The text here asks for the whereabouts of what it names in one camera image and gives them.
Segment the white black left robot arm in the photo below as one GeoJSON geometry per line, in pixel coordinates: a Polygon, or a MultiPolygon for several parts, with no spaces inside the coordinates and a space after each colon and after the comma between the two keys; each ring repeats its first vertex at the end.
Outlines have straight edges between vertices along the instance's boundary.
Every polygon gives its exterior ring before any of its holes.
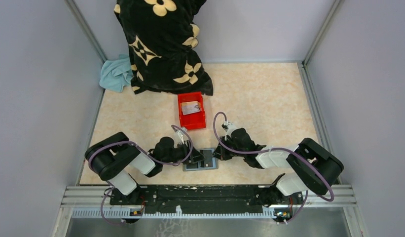
{"type": "Polygon", "coordinates": [[[195,149],[187,136],[178,144],[171,137],[162,137],[146,152],[125,133],[118,132],[88,148],[84,158],[90,170],[121,192],[123,200],[136,204],[141,191],[126,167],[131,166],[146,177],[153,177],[165,165],[195,164],[203,161],[204,155],[195,149]]]}

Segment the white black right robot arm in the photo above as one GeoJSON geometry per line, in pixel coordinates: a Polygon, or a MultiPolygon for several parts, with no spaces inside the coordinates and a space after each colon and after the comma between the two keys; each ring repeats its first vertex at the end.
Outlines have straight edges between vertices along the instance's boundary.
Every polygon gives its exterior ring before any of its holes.
{"type": "Polygon", "coordinates": [[[299,144],[286,147],[268,147],[256,144],[244,128],[224,127],[225,136],[215,134],[219,145],[218,158],[228,160],[241,157],[252,168],[290,168],[292,173],[284,174],[271,189],[271,198],[284,203],[290,195],[311,190],[326,201],[334,200],[331,188],[344,170],[342,162],[311,138],[304,138],[299,144]]]}

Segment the grey card holder wallet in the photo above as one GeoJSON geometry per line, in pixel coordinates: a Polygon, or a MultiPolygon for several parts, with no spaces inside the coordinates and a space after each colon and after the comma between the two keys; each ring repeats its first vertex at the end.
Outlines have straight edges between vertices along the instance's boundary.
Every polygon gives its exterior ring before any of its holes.
{"type": "Polygon", "coordinates": [[[193,151],[191,158],[183,164],[183,171],[206,171],[218,169],[219,162],[214,154],[214,148],[193,151]]]}

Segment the red plastic bin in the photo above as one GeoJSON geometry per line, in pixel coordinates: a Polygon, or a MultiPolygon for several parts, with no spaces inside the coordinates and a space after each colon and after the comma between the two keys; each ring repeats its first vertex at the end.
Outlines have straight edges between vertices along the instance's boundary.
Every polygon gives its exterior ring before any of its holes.
{"type": "Polygon", "coordinates": [[[179,122],[187,130],[206,128],[206,114],[200,91],[177,95],[179,122]]]}

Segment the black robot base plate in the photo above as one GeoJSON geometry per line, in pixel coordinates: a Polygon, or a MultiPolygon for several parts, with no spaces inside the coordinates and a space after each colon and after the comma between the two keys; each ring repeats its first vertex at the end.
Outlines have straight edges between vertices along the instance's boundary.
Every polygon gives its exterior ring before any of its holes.
{"type": "Polygon", "coordinates": [[[111,205],[137,205],[145,214],[258,214],[271,205],[302,204],[303,195],[284,196],[272,185],[147,185],[125,196],[115,189],[111,205]]]}

